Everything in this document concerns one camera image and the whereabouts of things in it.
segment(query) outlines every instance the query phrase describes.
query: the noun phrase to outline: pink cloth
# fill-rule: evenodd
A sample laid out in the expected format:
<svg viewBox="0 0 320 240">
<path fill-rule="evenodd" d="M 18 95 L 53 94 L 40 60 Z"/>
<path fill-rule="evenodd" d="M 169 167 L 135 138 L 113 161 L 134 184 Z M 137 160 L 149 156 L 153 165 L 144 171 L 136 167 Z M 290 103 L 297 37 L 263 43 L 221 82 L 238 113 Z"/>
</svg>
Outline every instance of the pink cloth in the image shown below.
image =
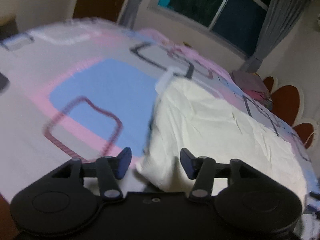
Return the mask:
<svg viewBox="0 0 320 240">
<path fill-rule="evenodd" d="M 214 71 L 218 75 L 222 76 L 229 82 L 233 82 L 232 78 L 230 77 L 229 73 L 222 67 L 220 67 L 218 64 L 208 60 L 207 58 L 202 57 L 196 50 L 186 47 L 184 45 L 176 45 L 173 41 L 170 41 L 166 36 L 164 36 L 162 33 L 158 32 L 155 29 L 151 28 L 144 28 L 138 31 L 140 34 L 148 36 L 152 38 L 153 40 L 157 41 L 158 43 L 161 43 L 166 46 L 172 46 L 172 52 L 179 52 L 186 56 L 189 59 L 196 60 L 201 65 L 203 65 L 205 68 Z"/>
</svg>

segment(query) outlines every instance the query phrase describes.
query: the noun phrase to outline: wall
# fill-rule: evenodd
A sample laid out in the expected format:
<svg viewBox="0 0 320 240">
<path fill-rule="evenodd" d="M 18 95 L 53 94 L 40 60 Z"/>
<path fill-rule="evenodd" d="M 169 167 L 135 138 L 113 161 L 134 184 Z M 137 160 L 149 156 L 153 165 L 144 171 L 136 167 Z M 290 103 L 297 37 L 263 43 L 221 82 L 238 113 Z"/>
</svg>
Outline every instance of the wall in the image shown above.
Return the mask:
<svg viewBox="0 0 320 240">
<path fill-rule="evenodd" d="M 150 0 L 143 0 L 140 4 L 134 29 L 154 28 L 177 43 L 187 42 L 203 56 L 213 60 L 227 71 L 238 69 L 245 61 L 243 57 L 223 46 L 218 40 L 208 37 L 181 22 L 172 20 L 159 13 L 148 9 Z M 297 26 L 288 36 L 271 52 L 263 61 L 259 70 L 262 77 L 268 76 L 279 64 L 282 55 L 294 38 Z"/>
<path fill-rule="evenodd" d="M 305 11 L 297 34 L 272 75 L 279 84 L 293 82 L 302 88 L 305 98 L 303 117 L 320 120 L 320 27 L 316 18 L 320 0 L 313 0 Z M 310 154 L 320 176 L 320 147 Z"/>
<path fill-rule="evenodd" d="M 0 0 L 0 17 L 16 14 L 18 29 L 29 28 L 71 18 L 76 0 Z"/>
</svg>

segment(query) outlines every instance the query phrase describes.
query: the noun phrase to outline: white cord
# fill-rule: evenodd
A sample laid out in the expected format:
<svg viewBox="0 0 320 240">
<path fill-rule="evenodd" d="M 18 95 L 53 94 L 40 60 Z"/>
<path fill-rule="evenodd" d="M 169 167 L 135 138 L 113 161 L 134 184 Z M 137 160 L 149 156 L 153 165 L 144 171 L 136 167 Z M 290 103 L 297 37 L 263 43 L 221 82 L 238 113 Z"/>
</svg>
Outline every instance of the white cord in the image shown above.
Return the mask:
<svg viewBox="0 0 320 240">
<path fill-rule="evenodd" d="M 313 130 L 313 132 L 309 135 L 308 139 L 305 141 L 303 146 L 306 146 L 307 142 L 309 141 L 310 137 L 315 133 L 316 130 Z"/>
</svg>

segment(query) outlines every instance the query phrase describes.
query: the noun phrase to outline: white cloth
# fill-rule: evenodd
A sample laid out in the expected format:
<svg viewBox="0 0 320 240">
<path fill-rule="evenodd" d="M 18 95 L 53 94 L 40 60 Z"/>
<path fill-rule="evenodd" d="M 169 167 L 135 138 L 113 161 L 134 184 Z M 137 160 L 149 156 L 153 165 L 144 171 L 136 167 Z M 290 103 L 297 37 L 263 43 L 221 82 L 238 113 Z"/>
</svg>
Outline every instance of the white cloth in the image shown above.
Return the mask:
<svg viewBox="0 0 320 240">
<path fill-rule="evenodd" d="M 185 78 L 175 78 L 159 96 L 145 157 L 136 168 L 164 191 L 190 191 L 180 150 L 208 156 L 217 163 L 240 159 L 291 189 L 304 202 L 302 169 L 290 143 L 223 99 Z M 227 186 L 216 179 L 213 194 Z"/>
</svg>

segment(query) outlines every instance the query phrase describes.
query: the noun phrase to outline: bed sheet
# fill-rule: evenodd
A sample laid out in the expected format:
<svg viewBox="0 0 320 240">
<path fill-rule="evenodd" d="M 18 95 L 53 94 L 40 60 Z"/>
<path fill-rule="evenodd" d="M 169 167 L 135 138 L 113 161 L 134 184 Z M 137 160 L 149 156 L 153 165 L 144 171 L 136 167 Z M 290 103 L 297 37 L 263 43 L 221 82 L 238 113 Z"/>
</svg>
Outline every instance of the bed sheet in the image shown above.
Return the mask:
<svg viewBox="0 0 320 240">
<path fill-rule="evenodd" d="M 3 136 L 1 194 L 10 201 L 30 183 L 72 157 L 84 162 L 143 154 L 157 92 L 167 71 L 185 76 L 291 143 L 308 191 L 318 182 L 296 132 L 224 78 L 170 45 L 102 19 L 71 20 L 2 41 L 0 71 L 10 80 L 0 96 Z M 122 190 L 146 181 L 130 170 Z M 318 203 L 307 199 L 317 208 Z"/>
</svg>

